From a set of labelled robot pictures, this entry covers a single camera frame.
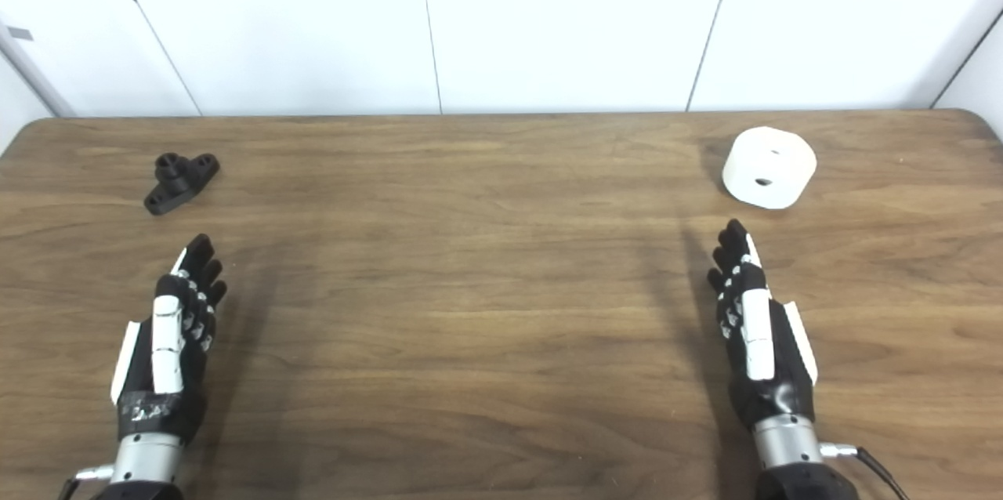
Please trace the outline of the white and black right hand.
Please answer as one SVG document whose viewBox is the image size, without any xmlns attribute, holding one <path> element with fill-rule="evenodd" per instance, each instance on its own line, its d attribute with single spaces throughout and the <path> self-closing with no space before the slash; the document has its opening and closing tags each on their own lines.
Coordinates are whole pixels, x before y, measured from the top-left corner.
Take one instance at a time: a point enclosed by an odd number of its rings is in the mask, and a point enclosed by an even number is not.
<svg viewBox="0 0 1003 500">
<path fill-rule="evenodd" d="M 775 415 L 816 421 L 817 365 L 798 312 L 773 297 L 755 240 L 737 219 L 718 233 L 707 282 L 730 361 L 730 403 L 746 429 Z"/>
</svg>

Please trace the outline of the white and black left hand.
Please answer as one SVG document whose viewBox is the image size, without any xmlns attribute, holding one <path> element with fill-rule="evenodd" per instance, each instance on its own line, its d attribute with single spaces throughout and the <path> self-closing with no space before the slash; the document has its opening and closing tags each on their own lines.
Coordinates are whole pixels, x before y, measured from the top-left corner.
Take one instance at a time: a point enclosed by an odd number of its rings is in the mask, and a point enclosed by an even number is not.
<svg viewBox="0 0 1003 500">
<path fill-rule="evenodd" d="M 222 272 L 210 236 L 198 234 L 155 283 L 150 316 L 129 322 L 110 388 L 119 440 L 166 433 L 187 445 L 197 435 L 216 311 L 228 292 Z"/>
</svg>

